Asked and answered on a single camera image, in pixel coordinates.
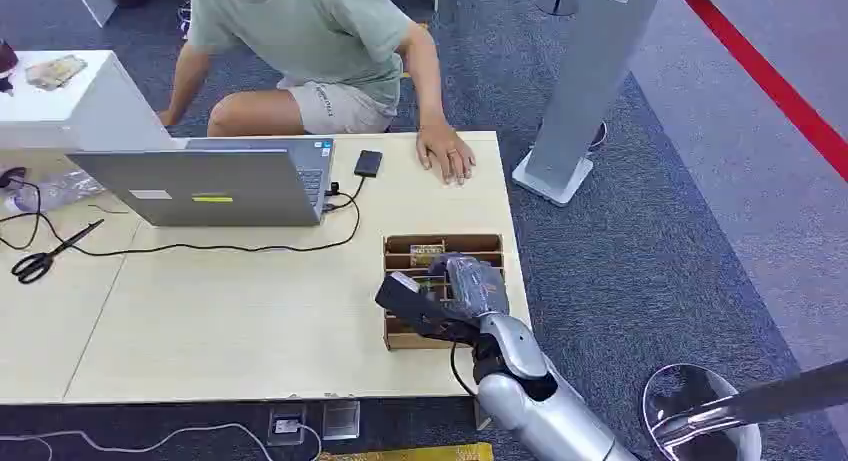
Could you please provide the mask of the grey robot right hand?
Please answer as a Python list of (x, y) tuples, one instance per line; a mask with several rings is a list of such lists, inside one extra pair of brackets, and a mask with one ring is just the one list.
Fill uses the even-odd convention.
[(461, 319), (510, 314), (503, 275), (489, 262), (464, 253), (443, 253), (430, 264), (428, 272), (448, 280), (452, 295), (443, 305)]

